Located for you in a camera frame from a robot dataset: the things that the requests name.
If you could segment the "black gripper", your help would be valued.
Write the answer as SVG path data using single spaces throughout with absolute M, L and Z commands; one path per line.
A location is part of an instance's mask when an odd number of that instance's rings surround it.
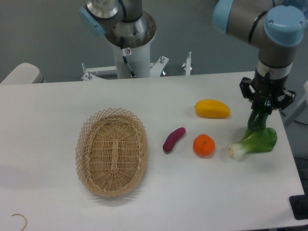
M 255 70 L 253 79 L 243 77 L 239 86 L 242 96 L 251 103 L 251 109 L 258 105 L 261 96 L 269 98 L 268 114 L 273 110 L 283 110 L 292 104 L 296 97 L 296 92 L 285 89 L 287 76 L 279 79 L 273 79 L 270 72 L 260 74 Z

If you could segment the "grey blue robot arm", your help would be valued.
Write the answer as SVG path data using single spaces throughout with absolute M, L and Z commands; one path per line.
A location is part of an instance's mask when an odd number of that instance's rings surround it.
M 294 101 L 295 93 L 284 84 L 304 35 L 301 5 L 293 0 L 220 0 L 214 8 L 215 28 L 259 49 L 254 78 L 240 83 L 252 108 L 264 108 L 270 114 Z M 112 45 L 118 78 L 161 75 L 167 58 L 150 64 L 156 24 L 140 0 L 89 0 L 79 16 L 93 34 L 104 36 Z

